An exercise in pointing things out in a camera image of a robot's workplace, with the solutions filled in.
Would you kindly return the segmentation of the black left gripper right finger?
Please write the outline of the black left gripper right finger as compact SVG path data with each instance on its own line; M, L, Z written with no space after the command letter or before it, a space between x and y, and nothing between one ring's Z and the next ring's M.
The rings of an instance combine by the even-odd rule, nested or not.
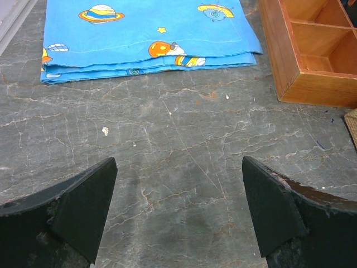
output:
M356 202L301 184L243 157L260 255L268 267L356 267Z

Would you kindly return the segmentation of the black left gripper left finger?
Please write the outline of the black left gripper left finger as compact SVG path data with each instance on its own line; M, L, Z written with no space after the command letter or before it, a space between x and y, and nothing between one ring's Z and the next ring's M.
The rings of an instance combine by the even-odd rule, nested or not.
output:
M1 205L1 267L90 267L115 180L109 157L47 189Z

